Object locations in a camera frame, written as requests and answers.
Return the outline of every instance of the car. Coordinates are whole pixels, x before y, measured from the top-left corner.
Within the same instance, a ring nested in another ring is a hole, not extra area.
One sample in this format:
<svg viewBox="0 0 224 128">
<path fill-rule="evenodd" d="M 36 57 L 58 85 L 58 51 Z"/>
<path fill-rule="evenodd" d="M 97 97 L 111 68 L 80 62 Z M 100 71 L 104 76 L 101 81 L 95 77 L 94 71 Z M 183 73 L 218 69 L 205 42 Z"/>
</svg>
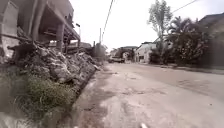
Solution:
<svg viewBox="0 0 224 128">
<path fill-rule="evenodd" d="M 109 58 L 108 62 L 109 63 L 114 63 L 114 62 L 124 63 L 125 62 L 125 59 L 124 58 L 120 58 L 120 57 L 113 56 L 113 57 L 110 57 Z"/>
</svg>

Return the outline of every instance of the sky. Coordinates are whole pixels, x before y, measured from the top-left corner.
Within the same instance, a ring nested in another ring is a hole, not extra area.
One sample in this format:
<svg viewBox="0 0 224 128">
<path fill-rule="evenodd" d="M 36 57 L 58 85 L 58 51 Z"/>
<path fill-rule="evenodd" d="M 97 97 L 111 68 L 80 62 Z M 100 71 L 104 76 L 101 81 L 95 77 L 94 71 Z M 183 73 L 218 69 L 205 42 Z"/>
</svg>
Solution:
<svg viewBox="0 0 224 128">
<path fill-rule="evenodd" d="M 99 42 L 100 28 L 104 28 L 111 0 L 70 0 L 74 8 L 74 23 L 81 25 L 82 42 Z M 193 0 L 166 0 L 174 11 Z M 115 0 L 102 43 L 108 47 L 139 46 L 154 41 L 157 34 L 150 25 L 148 10 L 155 0 Z M 174 16 L 201 19 L 205 15 L 223 13 L 224 0 L 197 0 L 180 9 Z"/>
</svg>

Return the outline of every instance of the dusty road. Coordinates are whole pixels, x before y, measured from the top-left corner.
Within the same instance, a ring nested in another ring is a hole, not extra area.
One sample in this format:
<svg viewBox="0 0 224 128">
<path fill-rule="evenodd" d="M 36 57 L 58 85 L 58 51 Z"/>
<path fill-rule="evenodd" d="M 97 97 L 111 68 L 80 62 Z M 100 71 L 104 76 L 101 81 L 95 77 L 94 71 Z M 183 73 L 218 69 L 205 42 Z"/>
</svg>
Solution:
<svg viewBox="0 0 224 128">
<path fill-rule="evenodd" d="M 74 104 L 73 126 L 224 128 L 224 76 L 137 64 L 106 67 Z"/>
</svg>

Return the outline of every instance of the paved road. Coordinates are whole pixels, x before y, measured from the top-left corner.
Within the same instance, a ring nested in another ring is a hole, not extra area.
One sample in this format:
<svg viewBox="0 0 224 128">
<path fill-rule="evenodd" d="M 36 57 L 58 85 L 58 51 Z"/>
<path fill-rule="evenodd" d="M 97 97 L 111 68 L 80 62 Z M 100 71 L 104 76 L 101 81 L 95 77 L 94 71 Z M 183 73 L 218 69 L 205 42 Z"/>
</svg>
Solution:
<svg viewBox="0 0 224 128">
<path fill-rule="evenodd" d="M 224 128 L 224 76 L 137 64 L 106 67 L 74 105 L 74 126 Z"/>
</svg>

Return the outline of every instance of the sidewalk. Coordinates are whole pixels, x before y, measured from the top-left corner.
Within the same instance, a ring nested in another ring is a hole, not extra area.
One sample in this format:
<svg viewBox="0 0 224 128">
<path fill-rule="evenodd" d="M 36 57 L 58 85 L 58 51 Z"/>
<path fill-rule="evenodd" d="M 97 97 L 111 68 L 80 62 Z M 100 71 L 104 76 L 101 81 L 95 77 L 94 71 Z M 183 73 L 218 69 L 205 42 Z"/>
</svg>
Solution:
<svg viewBox="0 0 224 128">
<path fill-rule="evenodd" d="M 154 66 L 154 67 L 160 67 L 160 68 L 172 68 L 174 70 L 185 70 L 185 71 L 192 71 L 192 72 L 203 72 L 203 73 L 224 75 L 224 70 L 221 70 L 221 69 L 174 67 L 173 65 L 156 65 L 156 64 L 146 64 L 146 63 L 136 63 L 136 64 L 142 64 L 142 65 Z"/>
</svg>

